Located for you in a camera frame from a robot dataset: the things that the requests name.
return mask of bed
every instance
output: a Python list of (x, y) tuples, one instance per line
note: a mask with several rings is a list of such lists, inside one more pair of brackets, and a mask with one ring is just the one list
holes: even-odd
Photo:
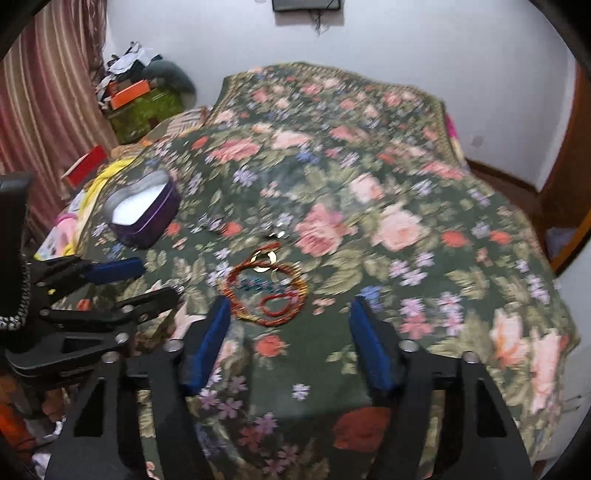
[[(108, 305), (165, 284), (186, 303), (143, 325), (138, 353), (182, 337), (219, 294), (261, 226), (288, 234), (278, 262), (309, 286), (303, 311), (266, 329), (233, 319), (208, 386), (187, 402), (216, 478), (361, 478), (388, 421), (372, 406), (350, 337), (362, 295), (405, 338), (430, 351), (475, 351), (501, 390), (534, 461), (560, 415), (560, 375), (578, 335), (524, 214), (469, 173), (444, 103), (417, 88), (305, 63), (225, 79), (206, 123), (173, 119), (141, 144), (99, 194), (77, 253), (140, 256), (131, 284), (76, 292), (63, 308)], [(148, 251), (118, 243), (101, 214), (118, 187), (158, 168), (180, 211)], [(222, 235), (204, 229), (223, 215)], [(241, 292), (257, 311), (260, 294)], [(161, 474), (149, 392), (140, 394), (148, 470)], [(421, 478), (431, 471), (444, 396), (433, 398)]]

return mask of white paper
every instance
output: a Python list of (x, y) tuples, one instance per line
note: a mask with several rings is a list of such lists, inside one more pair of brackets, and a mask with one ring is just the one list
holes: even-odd
[(123, 200), (113, 210), (112, 222), (118, 225), (133, 225), (154, 203), (154, 200), (164, 190), (165, 186), (166, 184), (155, 185)]
[(141, 47), (136, 52), (130, 52), (127, 55), (123, 55), (119, 60), (117, 60), (111, 67), (109, 68), (109, 72), (119, 75), (123, 72), (127, 72), (134, 64), (136, 60), (139, 60), (144, 67), (150, 65), (150, 62), (156, 55), (154, 54), (153, 48), (143, 48)]

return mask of red box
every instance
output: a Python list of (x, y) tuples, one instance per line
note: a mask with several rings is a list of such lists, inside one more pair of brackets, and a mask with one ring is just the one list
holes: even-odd
[(107, 159), (105, 149), (97, 145), (83, 157), (80, 157), (61, 179), (72, 188), (77, 188), (88, 175), (95, 171)]

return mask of cable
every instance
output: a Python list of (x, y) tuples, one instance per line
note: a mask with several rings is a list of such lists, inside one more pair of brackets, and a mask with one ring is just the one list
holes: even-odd
[(323, 9), (311, 9), (309, 10), (310, 12), (310, 18), (312, 19), (312, 21), (314, 22), (314, 30), (316, 30), (316, 33), (318, 33), (318, 35), (321, 35), (323, 33), (325, 33), (330, 26), (327, 25), (326, 30), (324, 30), (323, 32), (320, 31), (322, 28), (322, 16), (326, 13), (326, 11), (330, 8), (330, 6), (335, 2), (336, 0), (330, 0), (329, 4), (326, 5), (326, 7), (324, 7)]

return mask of striped curtain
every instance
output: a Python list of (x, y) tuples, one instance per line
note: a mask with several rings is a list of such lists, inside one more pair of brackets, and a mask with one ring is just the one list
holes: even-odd
[(97, 105), (107, 0), (52, 0), (0, 64), (0, 173), (35, 174), (31, 233), (64, 208), (61, 175), (95, 145), (118, 145)]

